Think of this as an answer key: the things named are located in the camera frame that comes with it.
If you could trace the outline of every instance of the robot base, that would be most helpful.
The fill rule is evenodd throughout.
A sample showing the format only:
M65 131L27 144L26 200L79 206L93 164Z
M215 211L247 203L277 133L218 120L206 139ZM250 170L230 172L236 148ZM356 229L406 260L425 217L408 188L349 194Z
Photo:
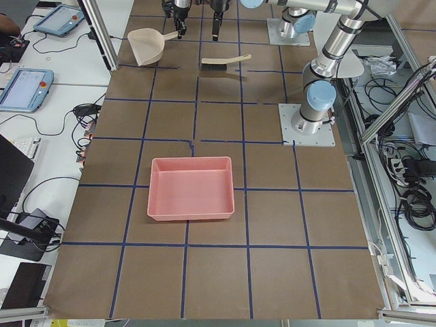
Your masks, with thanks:
M300 110L300 104L279 104L281 135L283 145L296 146L335 146L332 126L321 125L316 134L302 135L298 133L291 124L295 112Z
M268 25L268 35L270 38L270 44L278 46L310 46L309 35L307 33L301 33L294 39L288 39L281 37L277 32L277 27L281 22L281 18L268 18L266 24Z

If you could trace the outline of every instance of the white table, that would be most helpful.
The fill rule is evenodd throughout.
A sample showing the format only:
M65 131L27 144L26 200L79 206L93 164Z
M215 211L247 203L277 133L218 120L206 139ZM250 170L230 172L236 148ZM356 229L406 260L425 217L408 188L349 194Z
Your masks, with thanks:
M98 0L106 28L110 35L122 37L133 5L133 0ZM36 9L33 14L46 15L50 10ZM23 33L33 30L33 25L39 17L30 17ZM35 47L39 51L62 50L75 46L80 35L89 33L85 20L65 37L48 35ZM40 54L33 49L32 44L44 37L43 33L34 32L26 35L31 43L22 56L20 64L25 68L51 69L54 72L54 83L65 85L95 85L108 86L110 73L104 65L97 43L87 36L80 38L74 49L59 53ZM114 49L118 53L121 40L112 39Z
M63 117L74 106L82 103L93 103L106 91L104 87L78 87L66 85L54 85L51 87L42 107L29 114L38 122L38 127L43 133L56 133L61 130ZM13 112L0 112L0 121L13 116ZM38 160L32 171L31 178L27 183L26 190L30 191L39 182L56 176L71 176L80 178L79 164L76 163L76 147L71 139L71 132L77 120L73 114L67 116L65 131L59 136L41 136L42 146ZM83 128L78 127L74 134L75 140L84 133ZM0 125L0 134L9 140L37 136L35 125L32 120L16 117L3 125ZM60 220L66 225L69 212L76 194L78 182L68 179L59 179L47 182L38 187L26 201L26 209L42 209L47 215ZM0 231L3 238L6 232ZM43 264L53 265L56 261L56 251L44 254ZM0 289L8 288L14 278L20 262L26 260L0 255L2 269L0 270Z

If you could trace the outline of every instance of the pink plastic tray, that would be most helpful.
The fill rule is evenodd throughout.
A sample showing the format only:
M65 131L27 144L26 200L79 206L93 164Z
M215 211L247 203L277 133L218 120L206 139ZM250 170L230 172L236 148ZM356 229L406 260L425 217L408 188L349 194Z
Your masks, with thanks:
M159 221L227 219L234 213L229 157L156 158L147 214Z

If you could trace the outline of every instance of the hand brush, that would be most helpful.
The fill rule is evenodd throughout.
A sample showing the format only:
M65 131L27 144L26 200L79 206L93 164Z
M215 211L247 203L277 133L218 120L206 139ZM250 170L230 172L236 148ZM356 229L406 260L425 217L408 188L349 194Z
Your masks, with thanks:
M211 70L211 71L223 71L227 70L227 64L238 63L239 61L251 59L251 54L245 54L240 57L234 58L202 58L202 65L200 70Z

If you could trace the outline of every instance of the beige dustpan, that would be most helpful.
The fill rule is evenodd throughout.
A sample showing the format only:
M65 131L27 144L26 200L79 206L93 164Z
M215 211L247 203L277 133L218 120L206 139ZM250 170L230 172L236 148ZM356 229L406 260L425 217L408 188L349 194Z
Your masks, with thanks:
M150 65L160 58L165 47L165 41L176 38L178 32L162 35L155 29L136 29L127 34L138 66Z

